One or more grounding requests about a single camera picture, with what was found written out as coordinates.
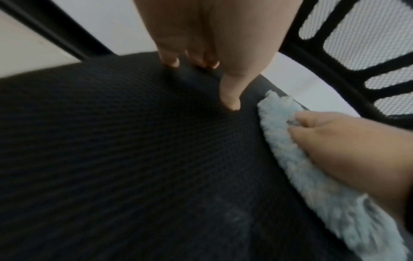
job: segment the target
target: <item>light blue cleaning cloth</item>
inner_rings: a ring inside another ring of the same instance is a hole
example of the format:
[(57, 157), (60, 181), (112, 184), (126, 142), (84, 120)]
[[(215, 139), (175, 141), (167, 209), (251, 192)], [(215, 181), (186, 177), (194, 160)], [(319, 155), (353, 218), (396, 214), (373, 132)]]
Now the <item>light blue cleaning cloth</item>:
[(293, 143), (288, 126), (302, 110), (292, 98), (273, 91), (258, 103), (265, 139), (291, 184), (326, 228), (363, 261), (406, 261), (408, 250), (395, 221), (365, 193), (325, 175)]

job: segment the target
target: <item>mesh backrest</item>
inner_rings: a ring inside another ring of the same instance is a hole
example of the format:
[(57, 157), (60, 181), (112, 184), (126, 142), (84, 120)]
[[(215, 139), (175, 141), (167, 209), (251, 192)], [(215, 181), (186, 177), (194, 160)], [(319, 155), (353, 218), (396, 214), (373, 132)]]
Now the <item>mesh backrest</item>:
[(412, 6), (412, 0), (304, 0), (281, 52), (361, 116), (412, 128)]

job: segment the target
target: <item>fluffy cloth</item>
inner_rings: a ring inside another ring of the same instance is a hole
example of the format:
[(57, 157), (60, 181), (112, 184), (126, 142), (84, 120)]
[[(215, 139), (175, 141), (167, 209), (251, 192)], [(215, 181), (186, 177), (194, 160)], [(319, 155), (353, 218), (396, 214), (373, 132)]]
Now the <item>fluffy cloth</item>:
[(406, 261), (408, 251), (395, 221), (365, 193), (325, 175), (293, 143), (287, 129), (296, 111), (302, 111), (298, 103), (273, 91), (258, 103), (265, 139), (293, 187), (363, 261)]

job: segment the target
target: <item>white surface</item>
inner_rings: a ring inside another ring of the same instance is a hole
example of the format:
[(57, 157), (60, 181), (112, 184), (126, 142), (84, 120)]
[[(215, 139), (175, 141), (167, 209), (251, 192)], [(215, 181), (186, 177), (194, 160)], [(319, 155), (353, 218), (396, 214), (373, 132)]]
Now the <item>white surface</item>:
[[(132, 0), (54, 0), (114, 53), (156, 50)], [(263, 73), (274, 85), (315, 111), (357, 113), (326, 83), (284, 55)]]
[(78, 62), (0, 11), (0, 77)]

